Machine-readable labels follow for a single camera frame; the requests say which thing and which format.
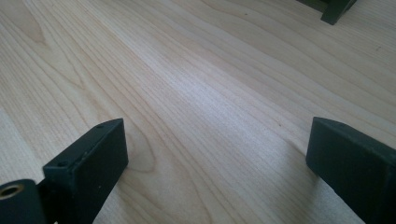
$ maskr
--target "dark green plastic part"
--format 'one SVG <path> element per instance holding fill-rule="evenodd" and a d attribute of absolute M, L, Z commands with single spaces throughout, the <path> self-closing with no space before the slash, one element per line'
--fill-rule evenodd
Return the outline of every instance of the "dark green plastic part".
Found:
<path fill-rule="evenodd" d="M 122 119 L 101 123 L 43 167 L 0 186 L 1 224 L 90 224 L 128 164 Z"/>
<path fill-rule="evenodd" d="M 341 122 L 314 118 L 306 164 L 366 223 L 396 223 L 396 150 Z"/>
<path fill-rule="evenodd" d="M 298 0 L 299 2 L 323 12 L 321 20 L 334 25 L 348 11 L 356 0 Z"/>

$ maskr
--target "wooden floor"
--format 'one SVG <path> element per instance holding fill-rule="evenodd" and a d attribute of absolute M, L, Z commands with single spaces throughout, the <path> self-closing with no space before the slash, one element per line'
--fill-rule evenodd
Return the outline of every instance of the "wooden floor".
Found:
<path fill-rule="evenodd" d="M 314 116 L 396 147 L 396 2 L 1 0 L 0 182 L 124 118 L 94 223 L 362 223 L 305 165 Z"/>

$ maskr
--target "dark object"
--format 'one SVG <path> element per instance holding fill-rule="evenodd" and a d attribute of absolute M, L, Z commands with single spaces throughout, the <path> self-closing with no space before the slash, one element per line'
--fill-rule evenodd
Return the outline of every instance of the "dark object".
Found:
<path fill-rule="evenodd" d="M 306 163 L 366 223 L 396 223 L 396 150 L 344 123 L 314 118 Z"/>
<path fill-rule="evenodd" d="M 298 0 L 316 10 L 323 12 L 321 20 L 334 25 L 348 11 L 356 0 Z"/>
<path fill-rule="evenodd" d="M 0 187 L 2 224 L 92 223 L 128 164 L 122 119 L 101 123 L 44 167 L 45 179 Z"/>

